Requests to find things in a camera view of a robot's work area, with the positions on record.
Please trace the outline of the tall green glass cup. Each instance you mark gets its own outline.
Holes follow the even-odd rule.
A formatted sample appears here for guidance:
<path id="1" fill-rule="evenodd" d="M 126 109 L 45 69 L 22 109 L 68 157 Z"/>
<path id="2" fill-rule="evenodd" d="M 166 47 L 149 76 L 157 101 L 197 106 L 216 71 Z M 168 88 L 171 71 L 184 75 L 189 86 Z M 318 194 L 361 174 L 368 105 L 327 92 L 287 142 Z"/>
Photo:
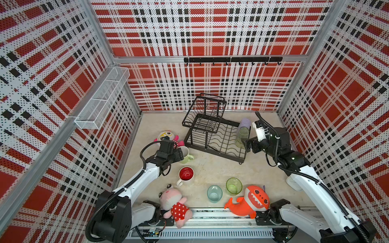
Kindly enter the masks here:
<path id="1" fill-rule="evenodd" d="M 247 127 L 240 127 L 237 131 L 235 146 L 238 148 L 245 148 L 242 139 L 248 139 L 250 135 L 250 130 Z"/>

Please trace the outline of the lavender plastic cup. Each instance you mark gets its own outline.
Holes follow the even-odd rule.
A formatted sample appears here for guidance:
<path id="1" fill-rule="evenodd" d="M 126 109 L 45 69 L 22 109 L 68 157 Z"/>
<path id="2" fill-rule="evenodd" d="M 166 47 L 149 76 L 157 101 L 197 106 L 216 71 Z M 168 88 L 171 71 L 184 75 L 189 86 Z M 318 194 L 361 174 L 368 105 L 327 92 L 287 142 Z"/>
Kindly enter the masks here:
<path id="1" fill-rule="evenodd" d="M 251 121 L 248 118 L 243 118 L 239 124 L 239 128 L 247 128 L 250 129 L 251 127 Z"/>

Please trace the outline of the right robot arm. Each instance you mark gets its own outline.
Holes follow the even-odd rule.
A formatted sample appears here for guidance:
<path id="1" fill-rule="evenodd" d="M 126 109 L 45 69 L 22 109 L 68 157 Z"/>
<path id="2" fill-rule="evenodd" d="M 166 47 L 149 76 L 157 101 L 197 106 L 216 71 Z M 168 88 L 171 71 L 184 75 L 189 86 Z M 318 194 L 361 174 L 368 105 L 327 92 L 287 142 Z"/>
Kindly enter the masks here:
<path id="1" fill-rule="evenodd" d="M 285 200 L 273 203 L 276 216 L 291 223 L 319 243 L 371 243 L 377 230 L 369 221 L 362 221 L 320 179 L 306 157 L 291 149 L 290 135 L 285 128 L 273 127 L 257 111 L 253 122 L 256 136 L 245 139 L 246 151 L 263 151 L 272 158 L 297 187 L 311 199 L 324 217 L 324 222 L 298 209 Z"/>

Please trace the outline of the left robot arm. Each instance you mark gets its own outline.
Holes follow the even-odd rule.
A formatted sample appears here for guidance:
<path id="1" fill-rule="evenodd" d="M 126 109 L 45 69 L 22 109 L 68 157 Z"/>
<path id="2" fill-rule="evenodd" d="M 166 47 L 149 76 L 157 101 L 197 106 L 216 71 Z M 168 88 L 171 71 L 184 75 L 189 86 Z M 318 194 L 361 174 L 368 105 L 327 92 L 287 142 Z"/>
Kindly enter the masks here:
<path id="1" fill-rule="evenodd" d="M 145 159 L 140 155 L 142 168 L 122 186 L 113 191 L 104 191 L 98 196 L 95 212 L 85 228 L 86 239 L 93 243 L 109 241 L 121 243 L 129 231 L 138 225 L 156 218 L 160 209 L 154 202 L 143 202 L 135 206 L 140 194 L 172 164 L 184 159 L 177 142 L 169 139 L 157 140 L 159 149 Z"/>

